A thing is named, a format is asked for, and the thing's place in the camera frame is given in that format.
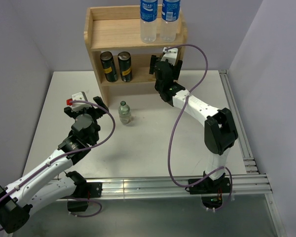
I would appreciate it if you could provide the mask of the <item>black can yellow label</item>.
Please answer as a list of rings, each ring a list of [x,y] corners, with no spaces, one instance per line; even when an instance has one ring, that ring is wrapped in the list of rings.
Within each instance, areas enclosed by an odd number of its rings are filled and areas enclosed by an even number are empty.
[[[120,76],[123,82],[130,82],[132,80],[132,65],[131,55],[127,51],[120,52],[118,54],[118,63]]]

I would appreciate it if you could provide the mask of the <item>clear glass bottle green cap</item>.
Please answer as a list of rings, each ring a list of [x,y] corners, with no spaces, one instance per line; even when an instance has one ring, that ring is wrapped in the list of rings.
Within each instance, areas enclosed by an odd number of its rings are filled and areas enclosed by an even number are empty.
[[[129,105],[125,101],[120,102],[118,108],[119,119],[123,124],[129,124],[132,120],[131,110]]]

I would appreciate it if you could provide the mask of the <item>blue label water bottle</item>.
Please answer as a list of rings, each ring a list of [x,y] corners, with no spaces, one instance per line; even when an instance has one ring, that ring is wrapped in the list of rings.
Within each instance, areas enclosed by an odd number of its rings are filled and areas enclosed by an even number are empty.
[[[160,37],[164,42],[173,42],[176,38],[180,8],[180,0],[162,1]]]

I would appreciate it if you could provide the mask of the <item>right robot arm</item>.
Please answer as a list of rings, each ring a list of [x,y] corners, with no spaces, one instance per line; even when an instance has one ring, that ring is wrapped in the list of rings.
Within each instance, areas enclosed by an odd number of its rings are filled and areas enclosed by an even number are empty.
[[[186,112],[204,127],[204,143],[210,153],[203,183],[205,190],[213,193],[221,186],[227,156],[238,139],[238,132],[228,108],[212,107],[192,96],[189,90],[176,82],[182,63],[179,60],[173,65],[167,59],[152,55],[149,74],[155,75],[154,87],[164,102],[181,109],[179,116]]]

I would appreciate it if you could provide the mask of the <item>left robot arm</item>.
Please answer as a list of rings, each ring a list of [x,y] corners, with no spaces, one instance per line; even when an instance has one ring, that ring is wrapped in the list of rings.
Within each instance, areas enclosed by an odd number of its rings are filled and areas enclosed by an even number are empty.
[[[38,210],[60,198],[79,203],[78,207],[69,206],[68,211],[73,216],[79,216],[91,202],[86,179],[76,171],[66,170],[81,161],[92,148],[101,145],[97,120],[109,114],[109,109],[101,97],[88,102],[84,93],[79,92],[67,100],[64,112],[74,123],[58,148],[28,174],[4,187],[0,185],[1,231],[10,234],[19,230]],[[62,172],[65,176],[50,184]]]

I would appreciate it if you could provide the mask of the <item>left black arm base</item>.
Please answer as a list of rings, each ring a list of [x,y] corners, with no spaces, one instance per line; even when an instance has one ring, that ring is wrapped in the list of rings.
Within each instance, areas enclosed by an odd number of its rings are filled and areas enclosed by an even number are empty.
[[[100,198],[102,194],[101,182],[91,182],[79,184],[70,196],[70,200],[67,201],[67,210],[71,214],[76,214],[78,217],[82,217],[81,212],[85,212],[89,205],[92,203],[92,198]]]

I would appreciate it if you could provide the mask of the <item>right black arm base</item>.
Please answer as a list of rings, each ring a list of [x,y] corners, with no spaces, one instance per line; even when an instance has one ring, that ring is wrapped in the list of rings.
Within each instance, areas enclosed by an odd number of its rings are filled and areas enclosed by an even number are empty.
[[[204,208],[215,212],[231,200],[233,182],[227,177],[222,177],[216,181],[207,178],[205,181],[185,188],[190,195],[201,195]]]

